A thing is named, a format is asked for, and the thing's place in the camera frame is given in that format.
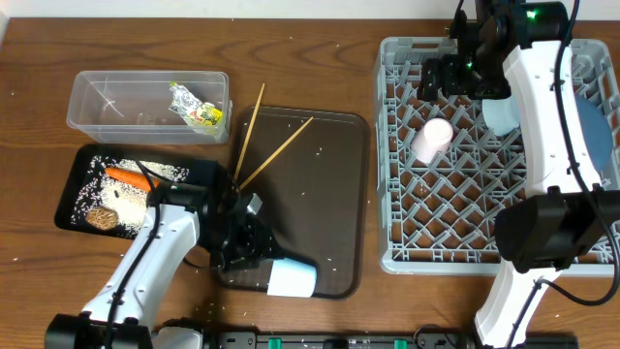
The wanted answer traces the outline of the small blue cup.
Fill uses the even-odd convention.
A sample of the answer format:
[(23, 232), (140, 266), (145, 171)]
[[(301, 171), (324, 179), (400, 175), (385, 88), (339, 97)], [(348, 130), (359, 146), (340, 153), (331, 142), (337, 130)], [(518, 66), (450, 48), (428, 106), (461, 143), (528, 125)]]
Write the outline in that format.
[(293, 259), (272, 263), (267, 294), (275, 297), (310, 298), (315, 291), (317, 269)]

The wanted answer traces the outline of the wooden chopstick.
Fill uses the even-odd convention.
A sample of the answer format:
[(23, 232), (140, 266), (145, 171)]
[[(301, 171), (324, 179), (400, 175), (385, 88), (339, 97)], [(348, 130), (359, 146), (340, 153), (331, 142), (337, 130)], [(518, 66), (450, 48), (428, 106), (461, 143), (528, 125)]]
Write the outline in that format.
[(255, 106), (253, 108), (252, 116), (251, 116), (250, 121), (248, 123), (247, 132), (246, 132), (246, 135), (245, 135), (244, 140), (243, 140), (243, 144), (242, 144), (242, 147), (241, 147), (241, 150), (240, 150), (240, 153), (239, 153), (239, 158), (238, 158), (238, 161), (237, 161), (237, 165), (236, 165), (236, 168), (235, 168), (235, 173), (234, 173), (234, 176), (233, 176), (235, 180), (238, 180), (238, 177), (239, 177), (239, 174), (240, 174), (240, 171), (241, 171), (241, 168), (242, 168), (242, 164), (243, 164), (243, 160), (245, 158), (245, 154), (246, 154), (246, 151), (247, 151), (248, 143), (249, 143), (249, 141), (251, 139), (251, 135), (252, 135), (252, 132), (253, 132), (253, 129), (254, 129), (254, 125), (256, 123), (256, 118), (257, 118), (257, 115), (258, 115), (258, 111), (259, 111), (259, 108), (260, 108), (260, 105), (261, 105), (261, 102), (262, 102), (262, 99), (263, 99), (264, 88), (265, 88), (265, 83), (263, 83), (262, 86), (261, 86), (261, 90), (259, 92), (256, 104), (255, 104)]
[(272, 154), (270, 154), (240, 185), (244, 189), (253, 179), (260, 174), (279, 154), (284, 151), (313, 121), (315, 117), (310, 117), (304, 122), (290, 137), (288, 137)]

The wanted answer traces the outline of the small pink cup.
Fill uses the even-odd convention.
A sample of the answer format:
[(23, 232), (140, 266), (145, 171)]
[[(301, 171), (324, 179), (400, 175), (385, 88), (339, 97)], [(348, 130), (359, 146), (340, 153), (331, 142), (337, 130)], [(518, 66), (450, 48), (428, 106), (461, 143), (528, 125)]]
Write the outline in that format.
[(416, 132), (411, 149), (417, 160), (430, 164), (440, 152), (446, 152), (453, 137), (451, 124), (443, 118), (432, 118)]

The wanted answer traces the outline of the light blue bowl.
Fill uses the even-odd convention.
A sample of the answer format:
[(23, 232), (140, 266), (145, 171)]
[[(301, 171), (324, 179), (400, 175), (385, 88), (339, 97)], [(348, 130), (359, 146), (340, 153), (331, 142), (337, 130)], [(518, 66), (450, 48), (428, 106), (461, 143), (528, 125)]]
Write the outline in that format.
[(519, 110), (515, 99), (485, 99), (481, 110), (486, 127), (498, 137), (503, 137), (520, 127)]

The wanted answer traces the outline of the pile of white rice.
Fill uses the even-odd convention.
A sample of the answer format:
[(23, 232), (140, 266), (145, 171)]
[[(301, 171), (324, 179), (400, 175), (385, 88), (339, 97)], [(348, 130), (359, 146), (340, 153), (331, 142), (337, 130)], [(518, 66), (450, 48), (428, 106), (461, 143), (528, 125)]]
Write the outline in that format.
[[(133, 238), (142, 227), (148, 192), (107, 176), (105, 168), (142, 174), (140, 166), (145, 166), (149, 170), (149, 177), (155, 185), (163, 179), (183, 182), (190, 174), (189, 170), (178, 166), (95, 155), (87, 163), (85, 179), (78, 187), (77, 197), (71, 209), (70, 225), (92, 228), (97, 233), (111, 234), (120, 238)], [(119, 222), (115, 228), (102, 231), (86, 222), (87, 212), (100, 206), (112, 209), (118, 214)]]

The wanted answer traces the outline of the orange carrot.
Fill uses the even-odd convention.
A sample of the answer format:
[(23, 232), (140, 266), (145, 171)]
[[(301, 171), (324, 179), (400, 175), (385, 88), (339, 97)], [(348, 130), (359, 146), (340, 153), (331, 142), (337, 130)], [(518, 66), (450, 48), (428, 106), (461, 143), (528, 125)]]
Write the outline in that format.
[(151, 191), (151, 186), (148, 182), (148, 179), (143, 174), (117, 168), (105, 168), (105, 173), (107, 176), (115, 180), (118, 180), (125, 184), (129, 184), (144, 192)]

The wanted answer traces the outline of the yellow snack wrapper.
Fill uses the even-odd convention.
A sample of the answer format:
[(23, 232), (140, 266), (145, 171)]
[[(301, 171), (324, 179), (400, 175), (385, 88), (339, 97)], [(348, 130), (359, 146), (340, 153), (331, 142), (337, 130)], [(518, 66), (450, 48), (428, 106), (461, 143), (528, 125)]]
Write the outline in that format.
[(196, 133), (218, 138), (223, 133), (224, 115), (213, 104), (203, 102), (187, 87), (170, 83), (172, 101), (169, 110), (178, 114)]

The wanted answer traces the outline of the dark blue plate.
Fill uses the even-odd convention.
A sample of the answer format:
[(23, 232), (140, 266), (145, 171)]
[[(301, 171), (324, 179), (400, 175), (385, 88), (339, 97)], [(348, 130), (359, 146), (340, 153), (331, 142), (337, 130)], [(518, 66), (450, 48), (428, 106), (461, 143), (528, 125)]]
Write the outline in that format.
[(594, 168), (602, 172), (608, 165), (613, 148), (611, 129), (601, 110), (586, 98), (575, 95), (583, 138)]

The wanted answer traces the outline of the brown walnut-like food piece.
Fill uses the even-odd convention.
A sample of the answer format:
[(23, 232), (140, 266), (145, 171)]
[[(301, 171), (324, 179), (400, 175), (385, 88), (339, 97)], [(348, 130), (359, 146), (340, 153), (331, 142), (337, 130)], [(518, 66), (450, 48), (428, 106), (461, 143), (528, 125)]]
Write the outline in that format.
[(102, 231), (115, 228), (119, 222), (118, 214), (114, 210), (101, 206), (89, 210), (85, 220), (91, 226)]

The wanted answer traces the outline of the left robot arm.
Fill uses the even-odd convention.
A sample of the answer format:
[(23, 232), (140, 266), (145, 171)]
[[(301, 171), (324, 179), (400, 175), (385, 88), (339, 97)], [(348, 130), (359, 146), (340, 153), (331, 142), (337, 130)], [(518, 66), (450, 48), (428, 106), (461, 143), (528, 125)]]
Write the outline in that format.
[(208, 348), (212, 339), (199, 326), (178, 320), (158, 332), (154, 320), (185, 256), (204, 243), (219, 270), (281, 260), (285, 250), (271, 229), (244, 204), (231, 213), (218, 209), (212, 189), (174, 182), (147, 196), (142, 228), (112, 277), (79, 315), (56, 315), (45, 346), (79, 348)]

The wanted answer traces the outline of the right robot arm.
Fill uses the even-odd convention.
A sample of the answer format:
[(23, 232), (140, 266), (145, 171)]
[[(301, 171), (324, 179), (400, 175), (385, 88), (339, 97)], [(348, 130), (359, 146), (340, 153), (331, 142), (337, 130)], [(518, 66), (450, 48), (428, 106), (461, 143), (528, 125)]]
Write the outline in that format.
[(556, 1), (479, 1), (474, 19), (454, 13), (455, 53), (422, 64), (422, 101), (462, 95), (518, 109), (526, 197), (495, 218), (500, 267), (474, 319), (480, 348), (522, 345), (545, 291), (575, 258), (601, 238), (619, 249), (619, 194), (602, 187), (574, 97), (576, 17)]

